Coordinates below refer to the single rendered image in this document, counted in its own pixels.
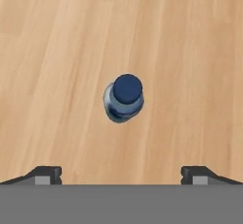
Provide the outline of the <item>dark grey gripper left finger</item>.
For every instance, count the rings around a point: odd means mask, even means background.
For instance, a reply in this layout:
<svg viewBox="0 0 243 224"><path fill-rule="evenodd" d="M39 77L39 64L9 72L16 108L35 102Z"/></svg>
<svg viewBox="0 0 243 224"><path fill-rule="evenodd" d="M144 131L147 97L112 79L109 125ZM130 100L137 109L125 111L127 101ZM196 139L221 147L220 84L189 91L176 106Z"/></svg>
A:
<svg viewBox="0 0 243 224"><path fill-rule="evenodd" d="M61 166L37 166L26 175L0 182L0 185L61 185L61 175Z"/></svg>

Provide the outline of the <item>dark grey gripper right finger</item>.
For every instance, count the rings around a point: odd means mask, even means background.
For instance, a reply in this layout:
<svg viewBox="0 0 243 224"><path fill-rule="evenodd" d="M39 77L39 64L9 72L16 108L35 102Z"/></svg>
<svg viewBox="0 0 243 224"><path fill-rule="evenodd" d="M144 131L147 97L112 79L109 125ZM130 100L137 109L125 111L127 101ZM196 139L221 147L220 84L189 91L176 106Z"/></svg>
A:
<svg viewBox="0 0 243 224"><path fill-rule="evenodd" d="M215 174L206 166L182 166L180 173L182 185L242 185L242 182Z"/></svg>

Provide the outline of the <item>clear bottle with blue cap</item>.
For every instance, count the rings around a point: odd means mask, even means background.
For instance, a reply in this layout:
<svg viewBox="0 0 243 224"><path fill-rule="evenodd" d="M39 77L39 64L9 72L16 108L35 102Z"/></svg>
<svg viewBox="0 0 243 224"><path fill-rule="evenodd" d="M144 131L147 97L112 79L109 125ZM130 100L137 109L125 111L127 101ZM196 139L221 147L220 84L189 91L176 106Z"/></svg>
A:
<svg viewBox="0 0 243 224"><path fill-rule="evenodd" d="M103 93L106 115L116 123L129 121L138 115L143 104L142 83L133 74L122 74Z"/></svg>

